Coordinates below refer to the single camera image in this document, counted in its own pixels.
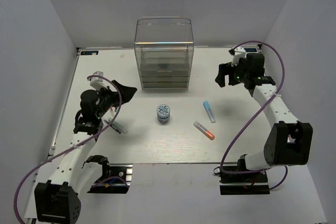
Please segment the green capped glue tube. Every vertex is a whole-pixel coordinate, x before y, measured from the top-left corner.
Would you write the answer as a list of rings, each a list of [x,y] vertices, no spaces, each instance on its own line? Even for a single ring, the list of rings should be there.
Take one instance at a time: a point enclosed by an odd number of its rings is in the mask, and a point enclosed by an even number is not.
[[[112,121],[112,118],[107,118],[105,120],[108,120],[110,123],[109,125],[113,124],[114,126],[116,126],[120,131],[121,131],[121,134],[127,134],[128,133],[128,130],[126,127],[124,127],[123,125],[121,125],[120,123],[118,123],[117,121]]]

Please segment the blue white patterned jar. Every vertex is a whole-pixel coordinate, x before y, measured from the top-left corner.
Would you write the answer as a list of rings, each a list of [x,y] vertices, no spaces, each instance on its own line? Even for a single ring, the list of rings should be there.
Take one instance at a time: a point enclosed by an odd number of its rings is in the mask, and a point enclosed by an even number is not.
[[[170,120],[170,107],[166,104],[160,104],[157,107],[156,114],[157,114],[157,120],[160,123],[166,123]]]

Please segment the blue capped glue tube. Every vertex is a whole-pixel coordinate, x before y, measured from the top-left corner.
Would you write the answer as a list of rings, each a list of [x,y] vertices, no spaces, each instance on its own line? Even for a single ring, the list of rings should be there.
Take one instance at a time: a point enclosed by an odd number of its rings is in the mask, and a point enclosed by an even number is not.
[[[207,115],[209,117],[210,122],[211,123],[215,123],[216,119],[214,117],[214,113],[213,113],[213,111],[211,109],[211,106],[210,106],[209,102],[208,101],[204,101],[203,102],[203,107],[204,107],[204,109],[205,109],[205,111],[206,111],[206,113],[207,113]]]

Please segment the clear acrylic drawer organizer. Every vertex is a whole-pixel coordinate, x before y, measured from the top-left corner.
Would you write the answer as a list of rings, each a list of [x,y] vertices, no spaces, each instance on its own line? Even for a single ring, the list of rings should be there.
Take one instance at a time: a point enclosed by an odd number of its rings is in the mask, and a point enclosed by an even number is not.
[[[134,53],[142,89],[187,90],[194,55],[191,19],[142,17],[136,24]]]

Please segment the orange capped glue tube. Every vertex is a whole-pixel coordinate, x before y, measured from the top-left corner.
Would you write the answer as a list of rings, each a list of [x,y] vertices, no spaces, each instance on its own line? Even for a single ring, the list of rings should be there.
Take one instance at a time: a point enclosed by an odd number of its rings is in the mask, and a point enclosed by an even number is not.
[[[215,136],[213,133],[211,133],[208,129],[206,129],[203,125],[201,125],[198,121],[195,121],[193,125],[202,133],[204,134],[208,139],[214,140]]]

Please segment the purple pen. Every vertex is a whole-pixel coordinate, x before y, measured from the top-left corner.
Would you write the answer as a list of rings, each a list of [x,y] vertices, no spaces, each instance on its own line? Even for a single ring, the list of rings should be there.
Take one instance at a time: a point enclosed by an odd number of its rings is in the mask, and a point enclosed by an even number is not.
[[[103,120],[105,124],[109,124],[110,122],[108,120]],[[110,127],[115,130],[118,134],[121,134],[121,131],[116,127],[114,126],[113,124],[110,125]]]

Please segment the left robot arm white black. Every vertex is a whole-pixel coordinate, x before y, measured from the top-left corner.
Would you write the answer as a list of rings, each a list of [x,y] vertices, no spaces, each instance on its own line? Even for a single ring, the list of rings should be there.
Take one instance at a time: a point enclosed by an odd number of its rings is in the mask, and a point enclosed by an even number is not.
[[[119,109],[135,95],[135,87],[112,80],[107,86],[104,78],[90,78],[91,89],[80,95],[80,110],[69,150],[64,152],[54,173],[45,183],[39,182],[34,190],[37,219],[46,223],[76,223],[81,212],[79,196],[93,186],[113,180],[108,158],[91,156],[102,129],[111,125],[104,116],[111,108]]]

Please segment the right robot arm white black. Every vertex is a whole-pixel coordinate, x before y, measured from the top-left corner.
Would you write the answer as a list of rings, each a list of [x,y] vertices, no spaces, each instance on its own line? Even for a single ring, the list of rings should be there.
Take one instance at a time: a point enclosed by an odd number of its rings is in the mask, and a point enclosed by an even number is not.
[[[264,113],[271,127],[261,151],[242,155],[233,171],[220,167],[223,173],[237,174],[245,182],[274,166],[305,165],[313,136],[311,124],[300,122],[287,108],[273,78],[265,75],[264,63],[260,53],[235,56],[218,66],[215,78],[220,87],[242,83],[260,105],[257,114]]]

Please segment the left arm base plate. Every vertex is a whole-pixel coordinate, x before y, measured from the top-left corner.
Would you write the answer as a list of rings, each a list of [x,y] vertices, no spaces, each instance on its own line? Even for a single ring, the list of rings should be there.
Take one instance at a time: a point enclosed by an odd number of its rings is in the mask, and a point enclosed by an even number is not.
[[[96,180],[89,194],[126,194],[132,180],[132,164],[109,164],[106,174]]]

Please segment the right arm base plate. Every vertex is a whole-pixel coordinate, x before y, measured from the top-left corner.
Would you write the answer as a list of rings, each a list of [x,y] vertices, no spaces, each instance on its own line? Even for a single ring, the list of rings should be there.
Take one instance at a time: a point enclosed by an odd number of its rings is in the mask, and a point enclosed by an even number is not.
[[[267,174],[225,174],[219,166],[214,168],[214,175],[219,177],[221,195],[267,195],[270,194]]]

